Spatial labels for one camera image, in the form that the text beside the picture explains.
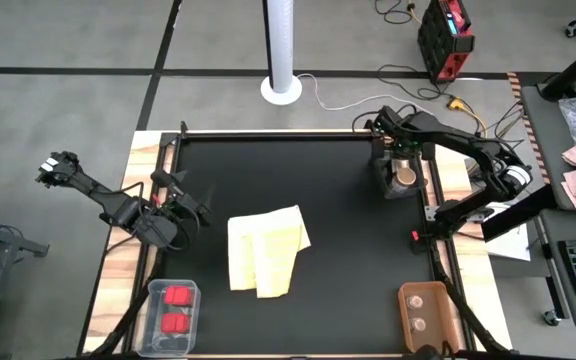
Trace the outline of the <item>black desk support bar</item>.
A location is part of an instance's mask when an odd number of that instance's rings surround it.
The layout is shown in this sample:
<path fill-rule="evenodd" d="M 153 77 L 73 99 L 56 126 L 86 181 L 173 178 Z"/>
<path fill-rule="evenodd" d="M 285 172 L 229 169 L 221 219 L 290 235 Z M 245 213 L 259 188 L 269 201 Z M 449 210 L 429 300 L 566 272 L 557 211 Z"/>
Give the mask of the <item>black desk support bar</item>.
<path fill-rule="evenodd" d="M 545 185 L 528 197 L 492 216 L 481 225 L 485 242 L 509 232 L 537 216 L 544 209 L 557 208 L 551 185 Z"/>

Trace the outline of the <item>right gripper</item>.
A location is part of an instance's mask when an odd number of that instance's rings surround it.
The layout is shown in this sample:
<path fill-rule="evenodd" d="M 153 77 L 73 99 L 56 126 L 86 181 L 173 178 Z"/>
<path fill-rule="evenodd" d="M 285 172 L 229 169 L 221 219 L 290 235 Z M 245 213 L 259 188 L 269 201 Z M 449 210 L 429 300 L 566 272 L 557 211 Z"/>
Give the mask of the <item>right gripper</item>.
<path fill-rule="evenodd" d="M 387 146 L 392 158 L 410 160 L 420 156 L 423 160 L 433 160 L 434 146 L 425 135 L 421 135 L 431 130 L 429 120 L 433 119 L 425 111 L 401 117 L 391 107 L 383 106 L 378 110 L 371 127 L 392 140 Z"/>

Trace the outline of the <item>black monitor pole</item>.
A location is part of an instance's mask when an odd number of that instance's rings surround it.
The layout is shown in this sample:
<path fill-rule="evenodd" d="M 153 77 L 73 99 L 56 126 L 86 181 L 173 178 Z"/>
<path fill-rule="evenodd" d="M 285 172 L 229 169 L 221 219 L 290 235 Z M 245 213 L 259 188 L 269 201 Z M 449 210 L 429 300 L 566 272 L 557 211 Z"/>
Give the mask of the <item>black monitor pole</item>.
<path fill-rule="evenodd" d="M 548 101 L 558 101 L 573 91 L 576 83 L 576 60 L 565 70 L 556 74 L 539 90 L 540 95 Z"/>

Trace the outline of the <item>pole with round white base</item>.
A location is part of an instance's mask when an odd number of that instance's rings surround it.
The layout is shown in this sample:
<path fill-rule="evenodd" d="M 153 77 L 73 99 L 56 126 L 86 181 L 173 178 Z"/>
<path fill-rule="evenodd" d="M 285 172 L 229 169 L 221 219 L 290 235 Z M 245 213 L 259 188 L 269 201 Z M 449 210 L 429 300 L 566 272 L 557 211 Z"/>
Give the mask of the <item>pole with round white base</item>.
<path fill-rule="evenodd" d="M 262 0 L 268 75 L 260 92 L 269 103 L 296 102 L 302 84 L 294 75 L 294 0 Z"/>

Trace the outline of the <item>red smoked paprika tin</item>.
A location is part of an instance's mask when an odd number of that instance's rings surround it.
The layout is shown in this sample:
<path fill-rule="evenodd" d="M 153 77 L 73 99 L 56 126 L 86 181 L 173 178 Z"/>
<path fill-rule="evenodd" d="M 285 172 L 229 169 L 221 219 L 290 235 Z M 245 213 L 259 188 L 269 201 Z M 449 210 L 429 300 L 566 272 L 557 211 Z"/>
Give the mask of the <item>red smoked paprika tin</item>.
<path fill-rule="evenodd" d="M 165 334 L 186 334 L 191 327 L 192 318 L 183 313 L 166 313 L 162 315 L 160 330 Z"/>
<path fill-rule="evenodd" d="M 171 285 L 164 291 L 163 302 L 166 305 L 190 307 L 194 303 L 194 290 L 187 286 Z"/>

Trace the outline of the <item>yellow folded cloth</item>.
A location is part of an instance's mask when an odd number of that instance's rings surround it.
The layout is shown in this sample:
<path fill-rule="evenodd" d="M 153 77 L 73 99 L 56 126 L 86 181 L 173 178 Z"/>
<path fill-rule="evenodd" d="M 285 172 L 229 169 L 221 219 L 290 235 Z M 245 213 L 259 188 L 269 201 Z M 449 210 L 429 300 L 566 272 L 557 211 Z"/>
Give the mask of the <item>yellow folded cloth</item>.
<path fill-rule="evenodd" d="M 297 205 L 232 217 L 227 236 L 230 289 L 254 290 L 259 299 L 289 292 L 297 255 L 311 246 Z"/>

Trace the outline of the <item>black metal table frame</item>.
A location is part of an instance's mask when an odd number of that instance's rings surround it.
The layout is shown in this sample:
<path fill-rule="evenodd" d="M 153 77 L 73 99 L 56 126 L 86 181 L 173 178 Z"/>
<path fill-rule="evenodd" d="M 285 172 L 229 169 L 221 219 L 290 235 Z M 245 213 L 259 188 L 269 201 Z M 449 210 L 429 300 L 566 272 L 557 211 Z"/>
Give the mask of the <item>black metal table frame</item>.
<path fill-rule="evenodd" d="M 173 149 L 159 146 L 160 138 L 167 130 L 136 131 L 133 135 L 128 160 L 125 163 L 122 185 L 128 186 L 142 181 L 147 190 L 151 189 L 149 174 L 161 160 L 169 169 L 173 161 Z M 191 130 L 195 139 L 205 136 L 215 138 L 248 137 L 259 140 L 264 136 L 277 140 L 281 136 L 306 137 L 317 135 L 349 135 L 348 129 L 285 129 L 285 130 Z M 438 147 L 434 161 L 422 164 L 423 173 L 430 179 L 424 190 L 429 202 L 437 203 L 442 198 L 461 199 L 473 193 L 467 178 L 466 157 L 453 150 Z M 471 310 L 491 333 L 497 342 L 512 346 L 507 321 L 493 274 L 492 264 L 484 243 L 479 225 L 468 225 L 462 234 L 457 234 L 450 244 L 440 242 L 438 252 L 442 266 L 451 272 L 451 279 L 465 297 Z M 155 251 L 131 240 L 110 255 L 102 257 L 99 274 L 89 306 L 87 320 L 82 330 L 77 348 L 79 355 L 99 347 L 137 296 L 137 286 L 142 277 L 148 275 L 154 266 Z"/>

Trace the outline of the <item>clear plastic bin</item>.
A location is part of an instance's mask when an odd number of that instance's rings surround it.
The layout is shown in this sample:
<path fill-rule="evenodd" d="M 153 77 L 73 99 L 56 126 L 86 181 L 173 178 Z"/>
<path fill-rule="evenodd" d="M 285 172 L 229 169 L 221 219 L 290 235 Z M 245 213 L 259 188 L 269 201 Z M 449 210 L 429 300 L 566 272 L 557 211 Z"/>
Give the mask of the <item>clear plastic bin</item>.
<path fill-rule="evenodd" d="M 177 307 L 166 305 L 163 302 L 164 291 L 167 286 L 181 285 L 194 290 L 194 303 L 190 307 Z M 192 280 L 156 279 L 148 285 L 148 299 L 146 319 L 137 353 L 146 358 L 174 358 L 185 357 L 196 342 L 196 332 L 199 320 L 201 291 Z M 189 315 L 191 327 L 186 334 L 165 334 L 160 330 L 163 314 L 183 313 Z"/>

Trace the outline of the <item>orange plastic bin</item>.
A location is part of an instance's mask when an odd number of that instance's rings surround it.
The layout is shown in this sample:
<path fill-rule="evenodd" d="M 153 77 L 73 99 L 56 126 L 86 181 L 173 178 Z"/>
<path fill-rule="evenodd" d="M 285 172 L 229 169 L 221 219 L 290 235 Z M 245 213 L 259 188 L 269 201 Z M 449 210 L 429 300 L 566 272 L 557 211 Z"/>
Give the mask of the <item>orange plastic bin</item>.
<path fill-rule="evenodd" d="M 422 308 L 407 307 L 406 298 L 411 295 L 423 298 Z M 409 351 L 415 352 L 425 345 L 441 350 L 445 343 L 453 350 L 460 348 L 451 313 L 451 300 L 443 283 L 436 281 L 405 283 L 398 290 L 398 300 L 404 341 Z M 411 332 L 409 320 L 414 317 L 421 317 L 426 321 L 427 327 L 424 332 Z"/>

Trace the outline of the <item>white paper sheet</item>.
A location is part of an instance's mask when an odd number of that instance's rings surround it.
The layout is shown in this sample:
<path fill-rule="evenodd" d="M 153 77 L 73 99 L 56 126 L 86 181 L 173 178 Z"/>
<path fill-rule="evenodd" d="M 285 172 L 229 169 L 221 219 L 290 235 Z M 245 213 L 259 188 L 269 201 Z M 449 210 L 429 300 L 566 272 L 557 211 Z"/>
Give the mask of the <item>white paper sheet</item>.
<path fill-rule="evenodd" d="M 486 243 L 486 249 L 490 255 L 505 258 L 530 261 L 530 240 L 527 225 L 522 224 L 507 233 Z"/>

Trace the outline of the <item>grey side desk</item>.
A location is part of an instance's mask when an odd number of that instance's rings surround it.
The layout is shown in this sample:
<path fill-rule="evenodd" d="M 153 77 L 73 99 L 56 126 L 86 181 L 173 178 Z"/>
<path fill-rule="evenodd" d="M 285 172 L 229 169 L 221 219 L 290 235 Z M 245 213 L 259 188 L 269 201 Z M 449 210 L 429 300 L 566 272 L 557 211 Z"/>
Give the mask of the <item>grey side desk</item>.
<path fill-rule="evenodd" d="M 543 163 L 542 177 L 550 188 L 557 207 L 575 211 L 575 207 L 561 183 L 564 174 L 574 167 L 566 163 L 562 153 L 575 145 L 568 124 L 557 102 L 550 102 L 539 94 L 536 86 L 524 86 L 520 90 L 525 113 L 537 146 L 536 157 Z"/>
<path fill-rule="evenodd" d="M 576 292 L 565 268 L 563 258 L 558 250 L 558 243 L 565 240 L 576 240 L 576 212 L 561 210 L 544 210 L 539 215 L 544 252 L 551 261 L 553 272 L 558 276 L 564 299 L 563 317 L 570 317 L 576 326 Z"/>

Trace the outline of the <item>dark grey translucent bin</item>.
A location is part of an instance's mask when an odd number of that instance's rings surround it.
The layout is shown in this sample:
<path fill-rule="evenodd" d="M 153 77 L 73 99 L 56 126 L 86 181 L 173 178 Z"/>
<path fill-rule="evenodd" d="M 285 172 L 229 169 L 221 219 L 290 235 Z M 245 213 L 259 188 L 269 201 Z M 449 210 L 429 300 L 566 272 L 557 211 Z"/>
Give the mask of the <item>dark grey translucent bin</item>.
<path fill-rule="evenodd" d="M 372 146 L 370 165 L 385 199 L 393 200 L 413 196 L 427 184 L 427 181 L 423 177 L 419 167 L 413 164 L 410 159 L 405 159 L 409 161 L 410 168 L 416 173 L 417 181 L 413 190 L 410 190 L 405 194 L 398 194 L 393 190 L 392 185 L 393 176 L 395 174 L 391 169 L 392 159 L 404 158 L 396 156 L 393 150 L 387 149 L 383 144 L 377 143 Z"/>

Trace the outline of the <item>black table mat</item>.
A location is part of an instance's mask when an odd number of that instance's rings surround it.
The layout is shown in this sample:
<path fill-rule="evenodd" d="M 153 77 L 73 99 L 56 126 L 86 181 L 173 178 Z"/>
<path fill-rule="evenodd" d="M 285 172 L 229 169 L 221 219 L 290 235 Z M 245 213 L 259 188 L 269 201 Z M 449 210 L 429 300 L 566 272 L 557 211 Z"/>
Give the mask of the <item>black table mat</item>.
<path fill-rule="evenodd" d="M 418 197 L 385 199 L 366 140 L 194 142 L 179 167 L 200 200 L 214 185 L 210 225 L 162 274 L 201 291 L 195 354 L 385 354 L 403 351 L 397 292 L 428 281 L 411 251 L 422 227 Z M 229 286 L 230 218 L 297 205 L 311 246 L 295 262 L 289 292 L 259 299 Z"/>

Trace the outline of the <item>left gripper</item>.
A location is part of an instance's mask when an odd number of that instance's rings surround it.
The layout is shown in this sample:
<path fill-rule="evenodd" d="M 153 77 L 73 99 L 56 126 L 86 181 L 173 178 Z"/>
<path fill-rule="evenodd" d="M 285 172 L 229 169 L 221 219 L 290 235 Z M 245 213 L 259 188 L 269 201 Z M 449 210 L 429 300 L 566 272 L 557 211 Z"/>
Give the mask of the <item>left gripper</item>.
<path fill-rule="evenodd" d="M 185 211 L 195 218 L 200 225 L 207 225 L 208 213 L 211 212 L 211 203 L 214 196 L 214 185 L 209 185 L 201 196 L 200 201 L 197 201 L 182 189 L 182 182 L 186 175 L 186 170 L 168 173 L 157 169 L 150 175 L 150 178 L 157 186 L 167 189 L 163 206 L 166 206 L 179 218 L 181 218 L 180 212 Z"/>

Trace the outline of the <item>red and black crate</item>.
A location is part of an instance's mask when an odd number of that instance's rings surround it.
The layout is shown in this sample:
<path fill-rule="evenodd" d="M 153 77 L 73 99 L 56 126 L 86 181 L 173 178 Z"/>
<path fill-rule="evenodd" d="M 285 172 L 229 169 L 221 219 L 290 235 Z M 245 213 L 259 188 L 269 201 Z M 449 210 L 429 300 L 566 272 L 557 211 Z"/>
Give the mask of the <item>red and black crate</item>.
<path fill-rule="evenodd" d="M 417 41 L 430 81 L 452 82 L 474 49 L 472 22 L 462 0 L 431 0 Z"/>

